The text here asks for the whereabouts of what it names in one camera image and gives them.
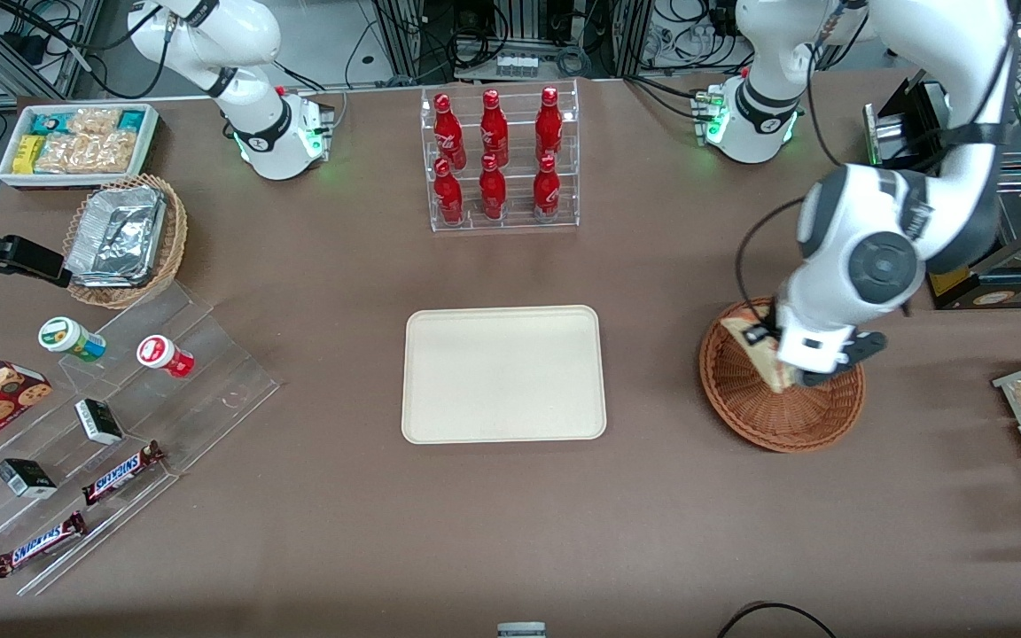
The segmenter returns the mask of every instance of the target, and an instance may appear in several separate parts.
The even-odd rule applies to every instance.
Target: plastic tray
[[[415,444],[596,439],[606,424],[596,313],[586,305],[415,313],[401,421]]]
[[[17,142],[29,132],[33,125],[34,117],[41,114],[64,113],[78,108],[94,109],[121,109],[126,111],[144,111],[144,120],[141,122],[141,130],[137,134],[137,146],[133,148],[133,158],[129,162],[129,170],[125,173],[91,173],[85,175],[50,175],[50,174],[19,174],[13,173],[10,168],[13,157],[17,151]],[[152,145],[152,137],[155,134],[155,126],[159,115],[157,110],[146,102],[81,102],[81,104],[42,104],[36,106],[26,106],[20,113],[17,113],[15,130],[10,134],[10,142],[7,150],[3,153],[3,161],[0,162],[0,179],[4,185],[13,186],[15,189],[72,189],[72,187],[90,187],[108,185],[123,178],[135,178],[144,166],[145,158],[149,154]]]

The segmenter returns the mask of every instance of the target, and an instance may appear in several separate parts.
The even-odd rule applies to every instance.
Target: white label
[[[26,481],[21,480],[20,476],[13,476],[12,480],[7,482],[7,485],[10,487],[10,491],[17,496],[21,496],[21,493],[26,492]]]

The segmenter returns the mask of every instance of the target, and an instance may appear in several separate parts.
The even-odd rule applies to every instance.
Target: snickers bar
[[[154,440],[152,443],[139,449],[134,456],[131,456],[125,463],[118,464],[110,470],[105,476],[98,478],[97,482],[89,487],[83,487],[85,493],[85,504],[93,505],[105,496],[120,489],[126,482],[133,480],[133,477],[143,473],[146,469],[163,458],[163,451],[159,449],[159,444]]]
[[[26,565],[38,554],[49,552],[54,545],[61,544],[61,541],[68,540],[74,536],[85,536],[89,530],[85,528],[85,519],[81,512],[69,513],[69,518],[63,524],[42,534],[35,540],[28,542],[20,548],[8,554],[0,554],[0,578],[5,578],[13,574],[13,571]]]

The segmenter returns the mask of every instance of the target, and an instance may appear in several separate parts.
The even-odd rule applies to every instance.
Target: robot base
[[[704,117],[704,121],[695,122],[695,137],[700,146],[715,146],[735,161],[762,163],[776,156],[778,149],[793,137],[797,112],[791,114],[785,131],[759,133],[735,106],[735,91],[740,84],[742,78],[731,78],[692,98],[692,114]]]
[[[265,152],[248,150],[239,141],[243,159],[250,163],[260,177],[266,179],[295,178],[315,162],[329,158],[333,141],[333,112],[323,112],[317,102],[300,96],[283,96],[291,106],[291,126]]]

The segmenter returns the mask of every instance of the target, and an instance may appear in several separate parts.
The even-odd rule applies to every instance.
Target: acrylic bottle rack
[[[542,89],[553,86],[558,90],[558,110],[562,112],[562,149],[555,157],[554,170],[562,181],[558,192],[558,212],[554,220],[540,223],[534,217],[534,177],[538,175],[538,157],[535,156],[534,120],[541,106]],[[436,90],[425,89],[421,96],[420,132],[425,153],[425,178],[428,182],[428,209],[433,231],[463,232],[518,230],[531,231],[578,226],[581,222],[579,177],[579,105],[578,84],[572,81],[550,84],[498,84],[499,102],[506,113],[509,130],[510,157],[502,166],[506,178],[506,213],[498,222],[483,214],[479,177],[482,175],[483,143],[479,121],[483,117],[483,91],[491,86],[442,86]],[[436,173],[433,162],[439,156],[436,145],[436,110],[433,97],[446,93],[451,98],[451,110],[463,126],[463,146],[467,151],[467,165],[454,171],[463,189],[463,224],[446,226],[439,212],[433,183]]]

